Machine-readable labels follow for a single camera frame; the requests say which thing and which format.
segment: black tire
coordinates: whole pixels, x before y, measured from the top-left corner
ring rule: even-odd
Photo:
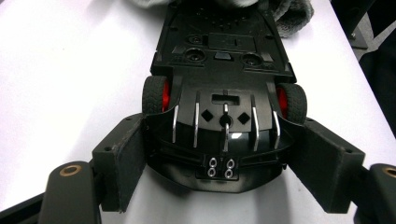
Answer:
[[[276,86],[276,94],[283,118],[294,123],[304,124],[307,102],[303,88],[297,84],[280,83]],[[284,99],[281,99],[281,94],[286,94],[286,108],[282,106],[281,101],[284,101]]]
[[[166,77],[147,77],[143,87],[142,112],[143,114],[158,114],[167,109],[164,102],[164,91],[169,95],[169,85]]]

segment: white surface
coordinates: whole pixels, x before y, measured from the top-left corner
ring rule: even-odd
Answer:
[[[284,40],[308,116],[367,153],[364,165],[396,162],[396,142],[330,2]],[[49,173],[88,161],[141,91],[165,7],[122,0],[6,0],[0,5],[0,211],[43,192]],[[126,214],[104,223],[352,223],[328,215],[288,169],[242,194],[195,192],[146,168]]]

